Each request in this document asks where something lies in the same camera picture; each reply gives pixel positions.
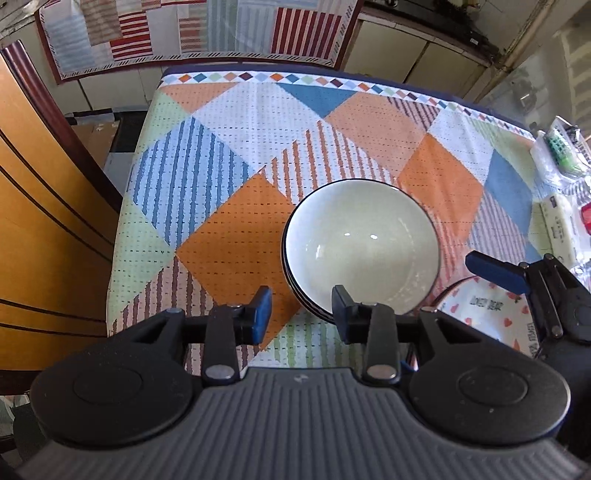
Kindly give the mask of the wooden chair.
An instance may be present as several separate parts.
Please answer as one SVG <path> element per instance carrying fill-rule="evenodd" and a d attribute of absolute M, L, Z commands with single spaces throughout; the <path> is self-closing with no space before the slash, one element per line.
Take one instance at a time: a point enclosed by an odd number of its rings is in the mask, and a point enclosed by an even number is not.
<path fill-rule="evenodd" d="M 1 51 L 1 392 L 106 336 L 122 196 L 24 45 Z"/>

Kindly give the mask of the striped patchwork counter cloth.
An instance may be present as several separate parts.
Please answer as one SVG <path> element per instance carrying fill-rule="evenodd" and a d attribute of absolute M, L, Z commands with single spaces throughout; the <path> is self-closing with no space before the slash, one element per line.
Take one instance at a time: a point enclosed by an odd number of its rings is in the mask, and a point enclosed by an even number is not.
<path fill-rule="evenodd" d="M 215 59 L 339 66 L 360 1 L 48 1 L 35 15 L 54 76 Z"/>

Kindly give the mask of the large white bowl black rim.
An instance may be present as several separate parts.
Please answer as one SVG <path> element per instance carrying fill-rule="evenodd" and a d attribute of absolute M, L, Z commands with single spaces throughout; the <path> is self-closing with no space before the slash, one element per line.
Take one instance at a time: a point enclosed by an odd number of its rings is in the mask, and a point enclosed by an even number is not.
<path fill-rule="evenodd" d="M 332 314 L 332 288 L 398 314 L 418 307 L 441 265 L 440 241 L 421 205 L 377 180 L 319 187 L 297 204 L 287 228 L 287 264 L 297 286 Z"/>

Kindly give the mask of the colourful patchwork tablecloth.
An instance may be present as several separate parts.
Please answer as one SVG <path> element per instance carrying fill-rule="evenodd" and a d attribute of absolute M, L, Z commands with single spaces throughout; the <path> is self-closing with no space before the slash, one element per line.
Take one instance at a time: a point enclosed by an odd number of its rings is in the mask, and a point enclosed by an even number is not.
<path fill-rule="evenodd" d="M 438 296 L 464 279 L 466 254 L 511 263 L 551 250 L 547 194 L 524 126 L 455 96 L 311 67 L 168 69 L 124 188 L 107 295 L 109 334 L 169 307 L 273 291 L 263 344 L 242 366 L 359 367 L 362 350 L 304 312 L 280 266 L 297 203 L 329 182 L 397 186 L 440 240 Z"/>

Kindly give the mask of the white tissue pack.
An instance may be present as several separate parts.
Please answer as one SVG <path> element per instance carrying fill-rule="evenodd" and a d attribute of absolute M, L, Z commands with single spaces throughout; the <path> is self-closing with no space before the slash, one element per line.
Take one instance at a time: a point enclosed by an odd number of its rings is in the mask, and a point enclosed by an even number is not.
<path fill-rule="evenodd" d="M 541 202 L 541 210 L 553 256 L 567 268 L 574 268 L 578 262 L 570 203 L 564 195 L 554 193 Z"/>

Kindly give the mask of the white plastic basket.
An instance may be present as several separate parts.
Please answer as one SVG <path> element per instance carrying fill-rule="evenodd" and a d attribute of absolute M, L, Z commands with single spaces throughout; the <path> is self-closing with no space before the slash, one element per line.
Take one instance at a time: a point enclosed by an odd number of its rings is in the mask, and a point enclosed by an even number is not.
<path fill-rule="evenodd" d="M 560 116 L 538 132 L 530 153 L 542 181 L 555 190 L 566 192 L 590 178 L 590 147 L 580 128 Z"/>

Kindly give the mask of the white ribbed bowl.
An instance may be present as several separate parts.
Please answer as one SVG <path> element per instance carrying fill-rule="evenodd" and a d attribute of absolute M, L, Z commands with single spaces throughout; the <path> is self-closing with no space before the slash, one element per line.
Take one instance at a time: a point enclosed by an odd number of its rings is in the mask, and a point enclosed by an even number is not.
<path fill-rule="evenodd" d="M 315 317 L 324 320 L 330 324 L 335 324 L 334 319 L 332 319 L 332 314 L 325 309 L 322 309 L 320 306 L 312 302 L 307 295 L 301 291 L 301 288 L 297 286 L 296 280 L 294 280 L 293 275 L 291 275 L 290 267 L 287 264 L 287 228 L 283 228 L 283 234 L 281 235 L 280 239 L 280 262 L 281 267 L 283 267 L 283 276 L 286 278 L 287 285 L 290 287 L 291 292 L 294 293 L 294 297 L 297 298 L 297 301 L 301 303 L 301 306 L 304 307 L 305 310 L 314 315 Z"/>

